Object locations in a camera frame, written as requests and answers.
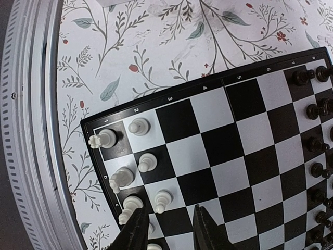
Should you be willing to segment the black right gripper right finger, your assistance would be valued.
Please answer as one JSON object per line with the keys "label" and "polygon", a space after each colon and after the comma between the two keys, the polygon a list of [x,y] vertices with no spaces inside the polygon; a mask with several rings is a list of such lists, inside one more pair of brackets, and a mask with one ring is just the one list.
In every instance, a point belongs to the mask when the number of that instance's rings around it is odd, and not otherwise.
{"label": "black right gripper right finger", "polygon": [[194,249],[236,249],[203,206],[195,206],[193,230]]}

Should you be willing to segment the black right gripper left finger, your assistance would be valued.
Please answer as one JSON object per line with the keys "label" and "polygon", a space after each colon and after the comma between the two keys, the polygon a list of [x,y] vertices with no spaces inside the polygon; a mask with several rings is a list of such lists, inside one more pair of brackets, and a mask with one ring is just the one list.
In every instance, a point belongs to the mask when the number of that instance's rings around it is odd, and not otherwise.
{"label": "black right gripper left finger", "polygon": [[146,207],[135,209],[109,250],[146,250],[149,215]]}

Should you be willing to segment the white chess piece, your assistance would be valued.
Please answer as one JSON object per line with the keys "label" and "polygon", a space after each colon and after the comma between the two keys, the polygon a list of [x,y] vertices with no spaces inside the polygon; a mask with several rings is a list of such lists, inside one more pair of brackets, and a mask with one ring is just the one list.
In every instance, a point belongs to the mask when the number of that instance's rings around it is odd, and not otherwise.
{"label": "white chess piece", "polygon": [[158,161],[155,155],[151,153],[145,153],[142,154],[141,157],[139,158],[138,169],[142,173],[152,171],[156,168],[157,163]]}
{"label": "white chess piece", "polygon": [[147,245],[147,250],[162,250],[162,247],[159,244],[150,243]]}

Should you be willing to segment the white chess knight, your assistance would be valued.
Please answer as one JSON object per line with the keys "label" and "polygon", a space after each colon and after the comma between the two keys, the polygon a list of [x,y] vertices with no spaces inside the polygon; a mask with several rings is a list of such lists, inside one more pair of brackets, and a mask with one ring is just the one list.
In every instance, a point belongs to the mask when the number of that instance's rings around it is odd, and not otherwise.
{"label": "white chess knight", "polygon": [[109,179],[109,186],[114,194],[118,194],[121,187],[129,186],[134,179],[135,176],[128,167],[121,167]]}

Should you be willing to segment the black white chessboard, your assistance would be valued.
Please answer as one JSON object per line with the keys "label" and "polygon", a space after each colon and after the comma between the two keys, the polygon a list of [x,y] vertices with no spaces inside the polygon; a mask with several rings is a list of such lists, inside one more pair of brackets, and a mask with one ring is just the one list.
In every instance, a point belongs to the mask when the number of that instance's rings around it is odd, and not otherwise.
{"label": "black white chessboard", "polygon": [[[237,249],[332,249],[332,226],[315,221],[323,211],[332,222],[332,205],[311,200],[321,190],[332,201],[332,113],[307,117],[310,104],[332,98],[332,75],[303,86],[297,70],[329,68],[325,47],[280,56],[180,84],[92,115],[81,121],[86,145],[114,222],[114,240],[123,201],[139,197],[150,218],[149,243],[162,249],[193,249],[193,215],[203,206]],[[132,134],[129,124],[145,118],[150,130]],[[112,148],[92,149],[88,140],[103,129],[117,135]],[[330,150],[312,153],[311,137]],[[138,169],[142,154],[157,158],[154,170]],[[310,169],[321,163],[329,179]],[[135,179],[114,194],[109,179],[128,167]],[[173,200],[162,214],[155,195]],[[327,247],[313,243],[320,231]]]}

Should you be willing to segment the white plastic tray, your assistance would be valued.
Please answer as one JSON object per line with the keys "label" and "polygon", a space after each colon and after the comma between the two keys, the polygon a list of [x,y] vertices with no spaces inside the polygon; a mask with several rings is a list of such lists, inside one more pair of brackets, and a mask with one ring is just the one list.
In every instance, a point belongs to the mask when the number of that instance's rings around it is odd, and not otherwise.
{"label": "white plastic tray", "polygon": [[96,2],[102,7],[109,7],[111,5],[122,4],[131,0],[96,0]]}

